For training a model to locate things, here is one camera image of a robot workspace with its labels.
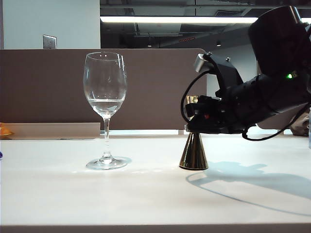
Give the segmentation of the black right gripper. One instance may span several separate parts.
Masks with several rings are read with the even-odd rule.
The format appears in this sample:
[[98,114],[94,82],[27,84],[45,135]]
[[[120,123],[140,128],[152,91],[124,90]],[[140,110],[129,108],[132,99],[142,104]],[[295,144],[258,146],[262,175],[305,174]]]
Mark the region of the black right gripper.
[[[245,126],[236,110],[240,105],[240,97],[231,99],[199,96],[197,102],[186,105],[186,113],[189,119],[186,129],[192,133],[224,133],[241,134]],[[219,113],[211,113],[217,108]]]

